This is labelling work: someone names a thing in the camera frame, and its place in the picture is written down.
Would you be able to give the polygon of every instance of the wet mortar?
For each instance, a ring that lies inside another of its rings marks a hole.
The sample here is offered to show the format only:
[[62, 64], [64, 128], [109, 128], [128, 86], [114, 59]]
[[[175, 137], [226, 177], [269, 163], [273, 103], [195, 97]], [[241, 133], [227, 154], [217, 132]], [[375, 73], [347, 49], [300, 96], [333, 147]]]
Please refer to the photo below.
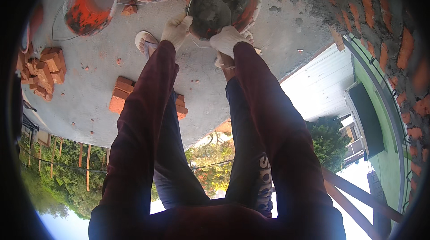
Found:
[[249, 2], [249, 0], [192, 0], [189, 11], [189, 15], [193, 17], [191, 27], [202, 39], [212, 37], [224, 27], [225, 20], [220, 17], [220, 10], [223, 8], [217, 5], [220, 1], [230, 9], [232, 25], [244, 12]]

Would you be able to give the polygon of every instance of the sky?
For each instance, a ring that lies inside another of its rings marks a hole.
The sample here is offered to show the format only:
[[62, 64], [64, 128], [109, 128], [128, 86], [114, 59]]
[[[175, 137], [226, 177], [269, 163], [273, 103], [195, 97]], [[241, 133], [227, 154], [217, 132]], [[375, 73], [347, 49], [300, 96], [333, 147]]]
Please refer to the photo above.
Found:
[[[337, 175], [358, 186], [359, 188], [370, 193], [369, 184], [367, 182], [366, 175], [372, 171], [372, 166], [369, 162], [365, 162], [364, 158], [359, 160], [358, 164], [352, 164], [351, 166], [344, 169]], [[342, 192], [363, 215], [373, 223], [372, 208], [353, 198], [351, 195]], [[276, 204], [276, 193], [272, 194], [273, 201], [273, 217], [278, 216], [277, 204]], [[344, 227], [347, 235], [347, 240], [365, 240], [370, 237], [358, 226], [358, 224], [352, 219], [351, 216], [345, 212], [340, 205], [333, 201], [334, 207], [340, 210], [344, 219]], [[151, 214], [164, 211], [163, 204], [160, 200], [151, 203]], [[50, 214], [39, 215], [42, 222], [45, 224], [48, 231], [56, 240], [86, 240], [88, 239], [88, 224], [89, 220], [80, 219], [72, 210], [68, 211], [66, 218], [57, 217], [54, 218]]]

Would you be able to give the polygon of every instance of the corrugated metal sheet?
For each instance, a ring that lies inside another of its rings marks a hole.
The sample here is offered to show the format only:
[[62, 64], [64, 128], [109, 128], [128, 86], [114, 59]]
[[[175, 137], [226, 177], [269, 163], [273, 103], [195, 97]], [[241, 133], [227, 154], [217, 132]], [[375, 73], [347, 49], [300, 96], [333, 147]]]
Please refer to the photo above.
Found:
[[308, 121], [346, 115], [350, 111], [343, 91], [354, 82], [351, 53], [331, 45], [281, 83], [295, 108]]

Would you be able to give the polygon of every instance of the person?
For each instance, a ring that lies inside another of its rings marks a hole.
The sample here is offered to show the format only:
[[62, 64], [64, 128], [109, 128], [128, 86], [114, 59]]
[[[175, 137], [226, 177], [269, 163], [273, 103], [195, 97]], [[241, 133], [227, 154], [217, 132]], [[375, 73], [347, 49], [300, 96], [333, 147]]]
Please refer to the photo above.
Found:
[[[250, 38], [231, 26], [210, 43], [236, 66], [221, 65], [236, 153], [225, 198], [207, 197], [187, 165], [173, 90], [175, 54], [191, 23], [183, 13], [166, 23], [160, 43], [146, 32], [136, 41], [150, 57], [118, 119], [89, 238], [346, 239], [303, 118]], [[153, 180], [166, 210], [150, 215]], [[271, 180], [277, 218], [262, 199]]]

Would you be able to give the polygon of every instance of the gloved hand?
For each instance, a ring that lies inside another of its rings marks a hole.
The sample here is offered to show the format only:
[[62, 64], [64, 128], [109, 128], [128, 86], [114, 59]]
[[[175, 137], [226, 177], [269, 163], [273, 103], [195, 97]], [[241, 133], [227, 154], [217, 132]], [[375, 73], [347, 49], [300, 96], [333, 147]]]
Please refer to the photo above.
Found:
[[164, 26], [161, 41], [167, 40], [173, 44], [176, 52], [184, 43], [185, 37], [188, 35], [187, 30], [193, 23], [193, 17], [185, 16], [185, 12], [176, 15], [170, 19]]
[[222, 28], [221, 33], [214, 35], [209, 40], [212, 48], [234, 58], [233, 48], [239, 42], [250, 43], [249, 37], [244, 38], [233, 26]]

